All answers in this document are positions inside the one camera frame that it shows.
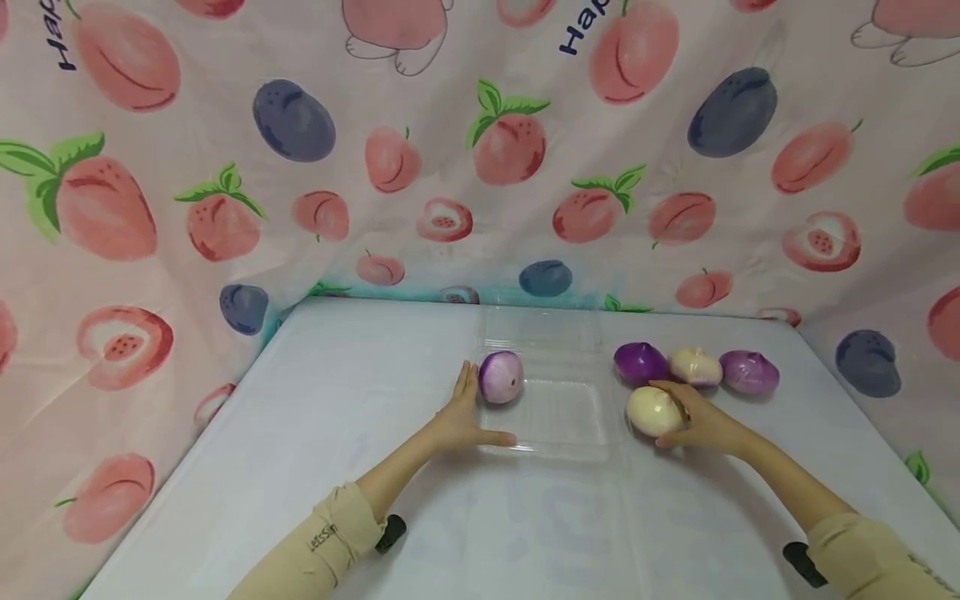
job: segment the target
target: fabric backdrop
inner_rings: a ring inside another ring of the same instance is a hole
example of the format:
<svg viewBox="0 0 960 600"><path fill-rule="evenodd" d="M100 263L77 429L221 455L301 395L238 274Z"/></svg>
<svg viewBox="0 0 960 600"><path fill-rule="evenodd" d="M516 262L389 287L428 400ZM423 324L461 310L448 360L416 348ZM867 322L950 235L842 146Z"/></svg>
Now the fabric backdrop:
<svg viewBox="0 0 960 600"><path fill-rule="evenodd" d="M952 0L0 0L0 596L308 294L783 319L960 510L958 53Z"/></svg>

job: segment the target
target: peeled onion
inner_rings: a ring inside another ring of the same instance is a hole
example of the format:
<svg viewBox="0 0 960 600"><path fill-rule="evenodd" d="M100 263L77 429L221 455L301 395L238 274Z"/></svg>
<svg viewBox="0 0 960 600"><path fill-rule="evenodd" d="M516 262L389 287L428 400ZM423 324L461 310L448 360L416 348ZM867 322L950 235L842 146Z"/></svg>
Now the peeled onion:
<svg viewBox="0 0 960 600"><path fill-rule="evenodd" d="M677 402L664 390L649 386L638 388L630 394L627 419L640 433L652 438L684 427L684 413Z"/></svg>
<svg viewBox="0 0 960 600"><path fill-rule="evenodd" d="M731 350L720 357L723 382L745 396L764 396L780 384L780 370L759 352Z"/></svg>
<svg viewBox="0 0 960 600"><path fill-rule="evenodd" d="M635 388L652 380L666 379L669 374L666 358L646 342L631 342L617 348L613 364L617 374Z"/></svg>
<svg viewBox="0 0 960 600"><path fill-rule="evenodd" d="M480 394L491 404L506 404L523 389L523 363L509 350L488 354L480 364Z"/></svg>
<svg viewBox="0 0 960 600"><path fill-rule="evenodd" d="M720 385L723 379L720 361L703 348L681 348L670 354L669 362L670 372L695 388L711 388Z"/></svg>

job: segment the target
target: blue plum print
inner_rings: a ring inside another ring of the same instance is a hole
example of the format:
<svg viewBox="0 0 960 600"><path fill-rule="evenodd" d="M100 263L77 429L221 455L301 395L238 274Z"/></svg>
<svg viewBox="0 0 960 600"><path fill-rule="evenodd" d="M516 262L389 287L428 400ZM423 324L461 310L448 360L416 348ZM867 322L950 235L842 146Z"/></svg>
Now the blue plum print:
<svg viewBox="0 0 960 600"><path fill-rule="evenodd" d="M737 71L716 87L693 115L686 140L707 158L737 155L756 143L774 118L777 89L758 66Z"/></svg>
<svg viewBox="0 0 960 600"><path fill-rule="evenodd" d="M843 378L864 396L885 398L900 391L897 351L879 331L848 333L837 345L835 361Z"/></svg>
<svg viewBox="0 0 960 600"><path fill-rule="evenodd" d="M520 288L537 298L554 298L570 289L573 273L560 260L541 260L520 272Z"/></svg>
<svg viewBox="0 0 960 600"><path fill-rule="evenodd" d="M263 328L270 297L255 285L232 283L220 291L220 312L231 329L256 335Z"/></svg>
<svg viewBox="0 0 960 600"><path fill-rule="evenodd" d="M267 82L257 90L253 120L277 154L296 162L326 158L337 141L337 130L324 105L285 79Z"/></svg>

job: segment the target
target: clear plastic container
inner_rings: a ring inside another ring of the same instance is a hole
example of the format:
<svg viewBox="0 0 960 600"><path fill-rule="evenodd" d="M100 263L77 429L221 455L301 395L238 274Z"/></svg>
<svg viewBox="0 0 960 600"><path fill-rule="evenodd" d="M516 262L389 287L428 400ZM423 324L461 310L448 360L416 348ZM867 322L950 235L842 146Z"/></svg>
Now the clear plastic container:
<svg viewBox="0 0 960 600"><path fill-rule="evenodd" d="M619 427L597 316L586 311L489 306L475 360L510 350L523 362L523 391L506 405L478 401L480 426L516 434L512 448L542 458L606 462Z"/></svg>

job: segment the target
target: beige long-sleeve shirt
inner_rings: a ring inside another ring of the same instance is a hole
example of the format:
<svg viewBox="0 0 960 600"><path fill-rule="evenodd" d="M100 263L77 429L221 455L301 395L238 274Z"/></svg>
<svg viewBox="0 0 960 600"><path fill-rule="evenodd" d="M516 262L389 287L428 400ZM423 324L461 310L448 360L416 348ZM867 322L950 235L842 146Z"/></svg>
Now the beige long-sleeve shirt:
<svg viewBox="0 0 960 600"><path fill-rule="evenodd" d="M325 600L376 546L384 523L355 484L337 488L247 574L228 600ZM808 536L810 560L848 600L960 600L883 523L825 519Z"/></svg>

